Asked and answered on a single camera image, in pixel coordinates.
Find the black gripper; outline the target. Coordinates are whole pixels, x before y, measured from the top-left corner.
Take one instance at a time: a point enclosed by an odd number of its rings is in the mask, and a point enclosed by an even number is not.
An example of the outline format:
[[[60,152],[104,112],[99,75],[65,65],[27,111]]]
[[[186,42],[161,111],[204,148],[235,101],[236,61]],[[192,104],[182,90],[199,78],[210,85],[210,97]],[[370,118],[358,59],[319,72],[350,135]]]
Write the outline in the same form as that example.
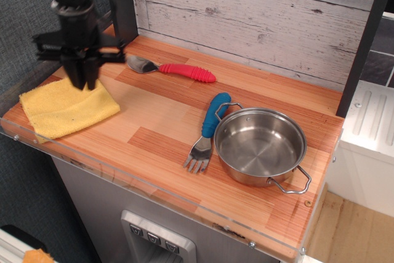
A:
[[[33,36],[39,60],[58,60],[72,85],[83,90],[95,89],[99,65],[124,63],[124,43],[100,31],[92,12],[81,15],[61,15],[61,29]]]

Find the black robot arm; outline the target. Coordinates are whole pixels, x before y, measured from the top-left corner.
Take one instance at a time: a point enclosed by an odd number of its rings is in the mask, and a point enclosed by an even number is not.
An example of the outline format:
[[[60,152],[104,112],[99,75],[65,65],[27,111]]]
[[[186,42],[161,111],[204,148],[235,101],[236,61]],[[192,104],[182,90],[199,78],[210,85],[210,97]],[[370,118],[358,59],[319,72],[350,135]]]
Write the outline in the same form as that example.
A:
[[[38,59],[60,62],[74,87],[95,89],[103,64],[126,61],[125,44],[100,31],[94,0],[53,0],[51,8],[60,29],[33,37]]]

